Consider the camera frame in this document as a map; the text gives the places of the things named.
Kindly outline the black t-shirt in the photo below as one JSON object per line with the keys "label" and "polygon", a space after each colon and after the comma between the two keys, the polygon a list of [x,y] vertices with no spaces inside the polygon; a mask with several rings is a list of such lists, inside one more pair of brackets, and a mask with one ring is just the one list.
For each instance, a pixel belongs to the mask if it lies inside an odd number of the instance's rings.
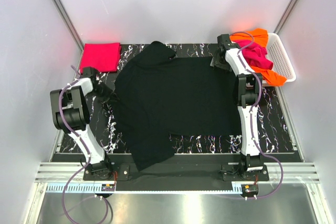
{"label": "black t-shirt", "polygon": [[177,57],[155,41],[115,81],[116,128],[138,170],[171,158],[171,135],[229,136],[242,132],[233,100],[235,75],[211,57]]}

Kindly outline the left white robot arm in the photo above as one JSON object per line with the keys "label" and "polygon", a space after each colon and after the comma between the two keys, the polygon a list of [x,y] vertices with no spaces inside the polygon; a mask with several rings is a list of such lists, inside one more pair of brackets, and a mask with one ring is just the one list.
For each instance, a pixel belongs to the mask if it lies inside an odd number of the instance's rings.
{"label": "left white robot arm", "polygon": [[117,177],[112,161],[96,140],[90,128],[86,96],[93,95],[101,103],[112,106],[118,101],[115,92],[100,81],[99,71],[85,67],[82,74],[63,89],[50,92],[52,120],[58,130],[70,136],[85,155],[85,173],[102,180]]}

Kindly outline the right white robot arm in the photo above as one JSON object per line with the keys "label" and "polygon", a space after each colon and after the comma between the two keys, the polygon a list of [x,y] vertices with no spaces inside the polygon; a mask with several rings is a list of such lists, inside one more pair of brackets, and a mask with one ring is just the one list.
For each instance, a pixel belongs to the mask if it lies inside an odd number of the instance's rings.
{"label": "right white robot arm", "polygon": [[242,149],[235,174],[243,180],[254,180],[263,171],[264,165],[257,124],[262,75],[250,67],[243,56],[244,47],[231,41],[229,34],[219,35],[217,44],[218,51],[210,66],[231,70],[236,77],[233,95],[242,126]]}

